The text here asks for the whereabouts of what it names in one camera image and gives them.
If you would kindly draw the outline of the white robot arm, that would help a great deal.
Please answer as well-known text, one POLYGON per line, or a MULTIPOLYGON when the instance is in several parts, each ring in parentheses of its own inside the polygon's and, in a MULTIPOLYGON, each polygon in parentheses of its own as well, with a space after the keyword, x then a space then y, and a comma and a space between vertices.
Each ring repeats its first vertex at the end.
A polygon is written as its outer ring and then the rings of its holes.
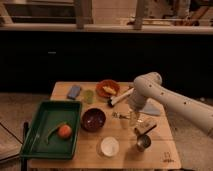
POLYGON ((157 72, 134 79, 133 92, 128 103, 133 111, 140 111, 145 107, 148 98, 181 115, 213 139, 213 107, 164 88, 162 77, 157 72))

